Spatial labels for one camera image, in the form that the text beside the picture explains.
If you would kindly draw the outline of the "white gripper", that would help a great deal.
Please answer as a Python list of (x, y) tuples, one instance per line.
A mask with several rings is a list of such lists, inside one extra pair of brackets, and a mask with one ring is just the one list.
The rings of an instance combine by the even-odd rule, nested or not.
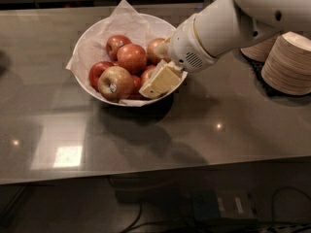
[[(170, 56), (186, 72), (199, 72), (217, 62), (217, 59), (211, 56), (198, 40), (194, 28), (195, 17), (196, 14), (179, 25), (171, 38), (158, 40), (154, 49), (157, 57)], [(183, 70), (173, 61), (160, 60), (139, 93), (148, 99), (157, 99), (176, 88), (182, 81)]]

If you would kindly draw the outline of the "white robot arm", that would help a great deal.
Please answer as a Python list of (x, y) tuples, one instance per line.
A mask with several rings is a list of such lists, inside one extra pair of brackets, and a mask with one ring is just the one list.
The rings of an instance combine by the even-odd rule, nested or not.
[(253, 46), (280, 31), (311, 28), (311, 0), (215, 0), (155, 48), (179, 69), (199, 72), (227, 52)]

